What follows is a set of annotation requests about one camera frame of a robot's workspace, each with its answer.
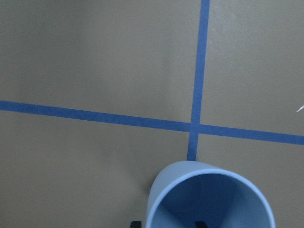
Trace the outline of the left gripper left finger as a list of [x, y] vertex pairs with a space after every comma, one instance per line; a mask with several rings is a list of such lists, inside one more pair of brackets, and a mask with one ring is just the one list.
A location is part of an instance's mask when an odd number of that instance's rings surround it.
[[142, 228], [142, 222], [141, 221], [132, 221], [130, 223], [130, 228]]

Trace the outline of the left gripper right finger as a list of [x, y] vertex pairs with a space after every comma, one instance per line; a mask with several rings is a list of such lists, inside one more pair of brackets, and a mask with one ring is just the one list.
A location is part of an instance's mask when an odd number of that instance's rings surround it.
[[206, 228], [206, 223], [204, 221], [195, 221], [196, 228]]

